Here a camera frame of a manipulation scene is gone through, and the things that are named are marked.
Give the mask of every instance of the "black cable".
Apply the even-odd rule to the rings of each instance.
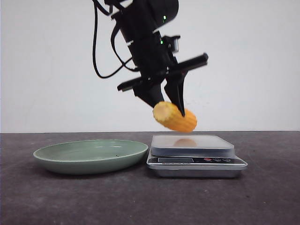
[[[97,30],[98,30],[98,10],[97,10],[97,8],[100,4],[97,0],[93,0],[93,2],[94,2],[94,10],[95,10],[95,28],[94,28],[94,38],[93,38],[93,65],[94,65],[94,69],[95,69],[95,72],[98,75],[98,77],[105,79],[105,78],[109,78],[109,77],[115,75],[117,72],[119,72],[124,67],[124,65],[122,64],[118,69],[116,69],[112,74],[110,74],[108,76],[102,76],[97,69],[97,63],[96,63],[96,43],[97,43]],[[124,64],[127,64],[131,60],[132,60],[132,57],[130,59],[128,59]]]
[[[121,59],[121,57],[118,55],[117,51],[116,51],[116,47],[115,47],[115,44],[114,44],[114,40],[115,40],[115,37],[117,35],[117,33],[119,32],[120,30],[120,27],[118,25],[118,23],[116,23],[115,27],[113,28],[112,30],[112,35],[111,35],[111,44],[112,44],[112,49],[113,49],[113,52],[116,54],[116,56],[118,57],[119,61],[122,63],[123,67],[125,67],[126,69],[132,71],[132,72],[138,72],[139,69],[138,68],[129,68],[126,66],[126,63]]]
[[[109,15],[110,13],[107,12],[102,6],[101,4],[97,1],[97,0],[92,0],[94,2],[94,5],[97,6],[97,8],[105,15]]]

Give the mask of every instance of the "white wall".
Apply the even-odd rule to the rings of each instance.
[[[138,74],[95,75],[91,0],[2,0],[1,10],[3,133],[166,130],[132,91],[117,91]],[[298,0],[180,0],[160,31],[181,34],[179,61],[210,57],[185,81],[196,130],[300,130],[299,12]],[[119,65],[114,22],[101,15],[99,26],[97,61],[108,74]],[[129,58],[121,35],[116,42]]]

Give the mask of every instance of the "yellow corn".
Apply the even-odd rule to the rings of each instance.
[[[171,102],[159,102],[153,109],[153,116],[157,122],[169,128],[180,132],[192,132],[197,125],[197,118],[195,115],[185,109],[185,117]]]

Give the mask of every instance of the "plate rim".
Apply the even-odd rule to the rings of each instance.
[[[118,157],[112,157],[112,158],[105,158],[105,159],[89,159],[89,160],[55,160],[55,159],[47,159],[47,158],[42,158],[37,156],[37,152],[41,151],[45,148],[49,148],[55,145],[61,145],[61,144],[68,144],[68,143],[76,143],[76,142],[91,142],[91,141],[122,141],[122,142],[135,142],[135,143],[140,143],[143,144],[145,146],[145,148],[137,153],[134,154],[129,154],[129,155],[125,155],[125,156],[118,156]],[[137,141],[132,141],[132,140],[121,140],[121,139],[94,139],[94,140],[81,140],[81,141],[73,141],[73,142],[63,142],[63,143],[58,143],[58,144],[52,144],[52,145],[48,145],[48,146],[44,146],[42,148],[39,148],[37,150],[35,150],[32,155],[34,158],[41,160],[41,161],[46,161],[46,162],[55,162],[55,163],[87,163],[87,162],[99,162],[99,161],[107,161],[107,160],[112,160],[112,159],[118,159],[118,158],[127,158],[127,157],[131,157],[131,156],[135,156],[135,155],[139,155],[145,151],[148,150],[148,145],[146,145],[143,142],[137,142]]]

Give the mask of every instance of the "dark gray table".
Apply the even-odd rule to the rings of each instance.
[[[158,178],[146,158],[117,172],[59,175],[32,156],[43,146],[88,139],[150,146],[153,134],[2,134],[1,224],[300,224],[300,132],[210,132],[248,162],[238,179]]]

